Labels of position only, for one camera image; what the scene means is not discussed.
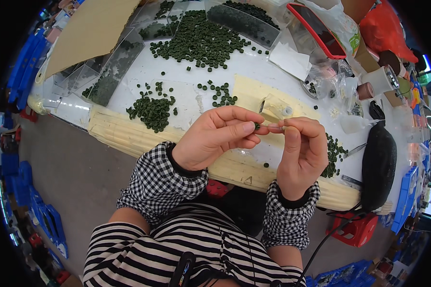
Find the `checkered sleeve cover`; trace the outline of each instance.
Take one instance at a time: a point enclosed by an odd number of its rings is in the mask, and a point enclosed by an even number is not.
[[[117,199],[117,209],[136,209],[150,226],[158,225],[184,199],[196,198],[208,184],[207,169],[195,178],[174,171],[166,154],[170,144],[162,142],[137,160],[129,186],[120,190],[121,197]]]
[[[320,191],[316,181],[306,192],[310,193],[306,204],[297,209],[285,208],[278,199],[279,186],[274,180],[267,191],[267,208],[263,218],[262,243],[266,248],[276,245],[292,245],[299,250],[310,243],[306,224],[314,213]]]

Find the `person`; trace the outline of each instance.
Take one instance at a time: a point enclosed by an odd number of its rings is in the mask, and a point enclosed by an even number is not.
[[[327,139],[324,127],[309,118],[255,130],[263,122],[255,112],[222,106],[204,112],[177,144],[162,142],[144,153],[120,191],[118,209],[93,230],[84,285],[173,286],[176,273],[175,286],[295,284],[303,270],[300,250],[309,244],[307,221],[320,195],[316,180],[328,164]],[[283,126],[284,152],[268,187],[259,241],[219,209],[193,200],[208,184],[207,167],[224,152],[254,148],[258,135],[282,133],[275,127]],[[188,254],[193,267],[185,264],[179,274]]]

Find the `gray floor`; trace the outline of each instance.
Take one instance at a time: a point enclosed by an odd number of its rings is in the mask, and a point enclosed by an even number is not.
[[[68,260],[61,260],[69,272],[80,275],[92,229],[106,222],[115,211],[119,190],[127,186],[136,159],[51,116],[40,116],[37,123],[25,119],[19,122],[23,128],[20,160],[29,161],[35,188],[44,202],[60,213],[69,253]],[[324,238],[329,221],[325,212],[316,210],[308,222],[311,242],[302,251],[305,264]],[[361,248],[331,237],[307,275],[316,276],[354,261],[381,257],[391,243],[391,234],[378,224],[372,239]],[[47,246],[56,250],[42,236]]]

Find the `spool of thread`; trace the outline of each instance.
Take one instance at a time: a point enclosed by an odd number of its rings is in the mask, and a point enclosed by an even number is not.
[[[359,95],[359,100],[371,99],[375,96],[374,88],[372,84],[367,82],[357,87],[357,94]]]

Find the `cardboard sheet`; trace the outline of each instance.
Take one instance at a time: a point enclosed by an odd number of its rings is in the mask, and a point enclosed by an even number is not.
[[[141,0],[86,0],[62,31],[45,79],[82,61],[109,54]]]

